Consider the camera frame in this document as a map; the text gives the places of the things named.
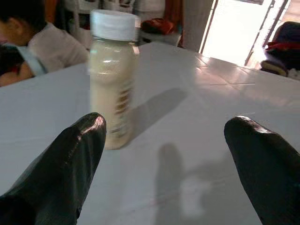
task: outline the child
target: child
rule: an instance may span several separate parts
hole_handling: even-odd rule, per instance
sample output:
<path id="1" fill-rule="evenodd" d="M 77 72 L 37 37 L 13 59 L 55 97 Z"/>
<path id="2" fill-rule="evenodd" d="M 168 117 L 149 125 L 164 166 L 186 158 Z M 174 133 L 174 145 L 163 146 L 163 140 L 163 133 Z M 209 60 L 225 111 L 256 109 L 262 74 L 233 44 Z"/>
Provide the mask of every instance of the child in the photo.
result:
<path id="1" fill-rule="evenodd" d="M 88 51 L 72 36 L 45 21 L 44 0 L 8 0 L 0 7 L 0 33 L 39 60 L 47 72 L 53 72 L 88 60 Z M 34 77 L 28 62 L 18 72 L 0 76 L 0 86 Z"/>

